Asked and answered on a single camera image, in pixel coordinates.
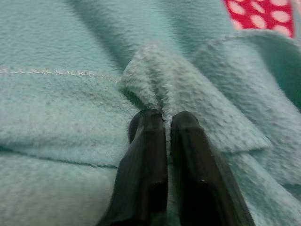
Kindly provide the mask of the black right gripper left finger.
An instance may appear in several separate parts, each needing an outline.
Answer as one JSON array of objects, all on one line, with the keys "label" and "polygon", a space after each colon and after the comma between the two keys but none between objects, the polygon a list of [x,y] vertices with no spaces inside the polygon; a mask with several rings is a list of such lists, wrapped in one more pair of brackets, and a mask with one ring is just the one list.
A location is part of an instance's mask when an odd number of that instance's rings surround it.
[{"label": "black right gripper left finger", "polygon": [[161,113],[143,110],[128,127],[110,204],[99,226],[164,226],[168,192],[166,135]]}]

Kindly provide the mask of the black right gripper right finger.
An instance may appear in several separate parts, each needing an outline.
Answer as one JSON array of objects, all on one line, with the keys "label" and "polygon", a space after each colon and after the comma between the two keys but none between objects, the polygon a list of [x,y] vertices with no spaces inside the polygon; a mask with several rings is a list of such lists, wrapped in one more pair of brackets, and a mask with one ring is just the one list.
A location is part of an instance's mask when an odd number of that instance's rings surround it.
[{"label": "black right gripper right finger", "polygon": [[182,226],[255,224],[228,164],[190,112],[172,119],[171,155]]}]

